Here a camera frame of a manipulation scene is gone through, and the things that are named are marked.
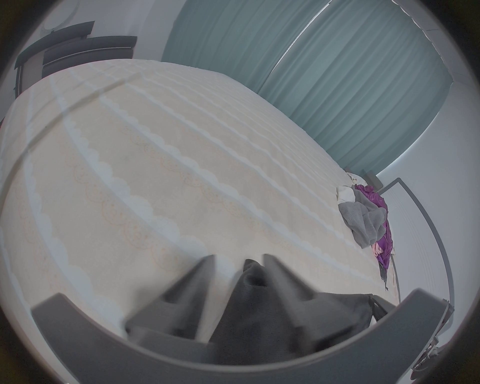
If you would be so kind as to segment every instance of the mattress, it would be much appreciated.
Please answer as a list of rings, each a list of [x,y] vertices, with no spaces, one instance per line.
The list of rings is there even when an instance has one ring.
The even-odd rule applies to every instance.
[[[397,304],[354,241],[350,177],[300,127],[225,75],[108,60],[42,79],[0,130],[1,303],[36,348],[31,306],[66,294],[123,335],[125,319],[215,254],[200,339],[246,258],[276,255],[308,284]]]

